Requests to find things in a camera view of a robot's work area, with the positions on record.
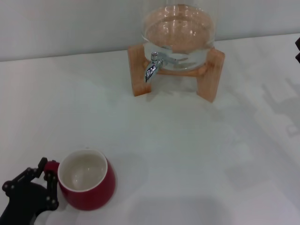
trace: wooden stand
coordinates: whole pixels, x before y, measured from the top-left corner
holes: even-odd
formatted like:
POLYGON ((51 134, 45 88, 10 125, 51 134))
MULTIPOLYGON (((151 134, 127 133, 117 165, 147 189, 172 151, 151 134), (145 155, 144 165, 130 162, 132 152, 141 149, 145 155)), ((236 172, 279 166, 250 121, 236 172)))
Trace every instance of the wooden stand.
MULTIPOLYGON (((134 96, 151 92, 151 84, 144 82, 144 72, 149 64, 145 57, 144 46, 135 45, 128 48, 128 59, 131 73, 131 84, 134 96)), ((160 70, 162 75, 190 76, 197 78, 197 94, 209 102, 216 97, 225 54, 216 49, 207 53, 205 64, 191 71, 160 70)))

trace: red mug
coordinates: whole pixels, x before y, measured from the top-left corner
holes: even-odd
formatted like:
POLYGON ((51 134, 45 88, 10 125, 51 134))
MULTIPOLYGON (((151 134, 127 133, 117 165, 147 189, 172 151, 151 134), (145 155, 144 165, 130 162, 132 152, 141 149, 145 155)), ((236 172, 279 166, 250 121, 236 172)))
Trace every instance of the red mug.
POLYGON ((79 210, 95 210, 105 205, 116 186, 112 166, 96 150, 76 151, 61 163, 49 161, 44 171, 57 173, 65 199, 79 210))

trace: wooden stand leg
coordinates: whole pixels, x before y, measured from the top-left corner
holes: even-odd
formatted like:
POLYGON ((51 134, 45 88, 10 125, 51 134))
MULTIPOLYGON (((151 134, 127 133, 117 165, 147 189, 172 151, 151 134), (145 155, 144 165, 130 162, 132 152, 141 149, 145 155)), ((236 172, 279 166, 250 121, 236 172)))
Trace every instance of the wooden stand leg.
POLYGON ((144 82, 145 58, 144 46, 135 45, 128 48, 128 60, 131 73, 131 84, 134 96, 151 92, 151 84, 144 82))
POLYGON ((206 72, 197 77, 197 94, 209 102, 213 102, 217 95, 225 54, 211 49, 206 57, 206 72))

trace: white wall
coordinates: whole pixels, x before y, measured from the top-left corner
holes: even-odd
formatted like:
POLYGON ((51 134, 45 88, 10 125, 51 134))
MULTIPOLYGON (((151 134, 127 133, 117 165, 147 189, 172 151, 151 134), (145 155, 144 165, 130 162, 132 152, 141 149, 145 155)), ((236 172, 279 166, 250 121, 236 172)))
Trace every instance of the white wall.
MULTIPOLYGON (((0 61, 126 49, 143 0, 0 0, 0 61)), ((217 39, 300 33, 300 0, 220 0, 217 39)))

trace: mug rim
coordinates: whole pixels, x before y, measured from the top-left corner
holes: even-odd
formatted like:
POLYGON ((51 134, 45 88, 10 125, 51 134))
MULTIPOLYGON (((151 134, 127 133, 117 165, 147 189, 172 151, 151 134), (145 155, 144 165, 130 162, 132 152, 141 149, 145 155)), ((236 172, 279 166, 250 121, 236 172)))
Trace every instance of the mug rim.
POLYGON ((67 189, 68 191, 72 191, 72 192, 78 192, 78 193, 82 193, 82 192, 87 192, 87 191, 90 191, 90 190, 93 190, 94 188, 96 188, 99 184, 102 183, 102 181, 104 180, 104 178, 106 177, 106 174, 107 174, 107 171, 108 171, 108 162, 107 162, 107 159, 105 157, 105 155, 100 152, 100 151, 97 151, 97 150, 79 150, 79 151, 75 151, 75 152, 72 152, 71 154, 67 155, 62 161, 61 163, 59 164, 58 166, 58 170, 57 170, 57 176, 58 176, 58 181, 59 183, 65 188, 67 189), (105 161, 105 174, 104 176, 102 177, 102 179, 94 186, 88 188, 88 189, 85 189, 85 190, 74 190, 74 189, 71 189, 69 188, 67 185, 65 185, 60 177, 60 170, 61 170, 61 167, 62 165, 64 164, 64 162, 70 158, 70 157, 73 157, 74 155, 77 155, 79 153, 95 153, 96 155, 98 155, 100 158, 102 158, 104 161, 105 161))

